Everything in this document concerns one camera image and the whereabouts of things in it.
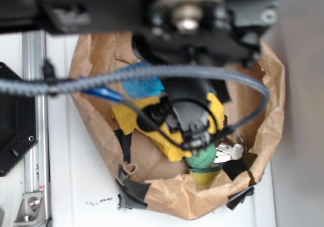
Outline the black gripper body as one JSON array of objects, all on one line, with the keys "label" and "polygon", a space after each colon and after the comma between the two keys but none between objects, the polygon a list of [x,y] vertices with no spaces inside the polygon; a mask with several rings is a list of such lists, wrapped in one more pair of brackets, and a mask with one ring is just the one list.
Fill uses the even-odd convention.
[{"label": "black gripper body", "polygon": [[207,80],[164,78],[163,95],[156,105],[138,112],[137,123],[146,132],[157,131],[182,150],[205,149],[211,142]]}]

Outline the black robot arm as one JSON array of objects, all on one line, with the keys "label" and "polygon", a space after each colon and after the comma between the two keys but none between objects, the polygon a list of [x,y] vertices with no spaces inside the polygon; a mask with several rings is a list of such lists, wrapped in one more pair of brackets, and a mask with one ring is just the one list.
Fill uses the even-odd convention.
[{"label": "black robot arm", "polygon": [[[251,67],[261,56],[261,36],[277,20],[278,0],[1,0],[1,33],[44,30],[50,34],[130,31],[132,47],[147,67],[89,78],[56,78],[49,63],[42,81],[1,79],[12,95],[85,92],[103,96],[114,82],[160,78],[165,95],[158,105],[136,109],[144,131],[167,124],[180,132],[183,150],[206,147],[262,114],[268,89],[256,79],[224,68]],[[258,91],[260,105],[241,120],[209,133],[207,91],[229,100],[226,81]]]}]

